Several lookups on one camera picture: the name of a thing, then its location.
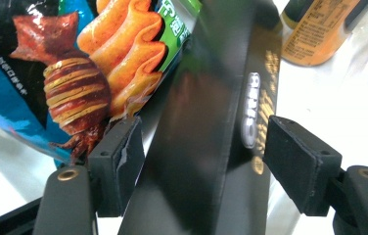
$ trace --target clip jaw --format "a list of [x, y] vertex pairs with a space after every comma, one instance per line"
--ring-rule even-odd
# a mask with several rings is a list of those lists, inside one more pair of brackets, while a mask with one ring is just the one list
[[336, 234], [368, 235], [368, 166], [341, 169], [342, 156], [296, 122], [271, 116], [263, 161], [299, 212], [336, 210]]

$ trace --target food packaging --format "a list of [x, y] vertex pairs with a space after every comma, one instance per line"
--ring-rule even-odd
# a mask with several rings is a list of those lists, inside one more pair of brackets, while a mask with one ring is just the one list
[[85, 163], [111, 124], [150, 99], [189, 35], [169, 0], [0, 1], [0, 128]]

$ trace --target grilled squid image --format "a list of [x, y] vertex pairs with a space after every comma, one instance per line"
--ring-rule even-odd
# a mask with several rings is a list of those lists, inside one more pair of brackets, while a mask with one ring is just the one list
[[39, 61], [44, 91], [52, 120], [71, 136], [65, 144], [72, 149], [74, 164], [84, 152], [89, 154], [101, 140], [111, 103], [109, 84], [87, 54], [75, 49], [78, 14], [60, 17], [17, 16], [13, 18], [19, 45], [11, 58]]
[[19, 45], [12, 58], [39, 61], [52, 120], [71, 136], [74, 164], [102, 139], [108, 119], [133, 116], [161, 82], [156, 67], [165, 44], [155, 41], [162, 18], [151, 0], [98, 0], [100, 15], [78, 37], [77, 12], [13, 18]]

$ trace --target orange wavy graphic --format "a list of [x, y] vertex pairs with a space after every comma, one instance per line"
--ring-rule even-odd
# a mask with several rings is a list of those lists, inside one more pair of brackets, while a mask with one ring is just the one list
[[[162, 72], [155, 69], [166, 48], [163, 42], [153, 40], [161, 31], [162, 18], [149, 10], [151, 0], [97, 0], [97, 6], [101, 14], [79, 34], [77, 44], [109, 82], [110, 117], [132, 116], [161, 81]], [[110, 37], [97, 33], [113, 25], [119, 27], [108, 29], [113, 31]]]

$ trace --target bottle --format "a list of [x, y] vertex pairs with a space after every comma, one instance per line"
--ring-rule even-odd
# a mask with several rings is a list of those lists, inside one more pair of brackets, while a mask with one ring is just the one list
[[323, 64], [341, 47], [367, 9], [368, 0], [313, 1], [284, 43], [282, 57], [299, 66]]
[[281, 14], [281, 17], [285, 24], [291, 29], [297, 27], [300, 19], [302, 19], [303, 15], [305, 15], [312, 2], [313, 0], [289, 1]]

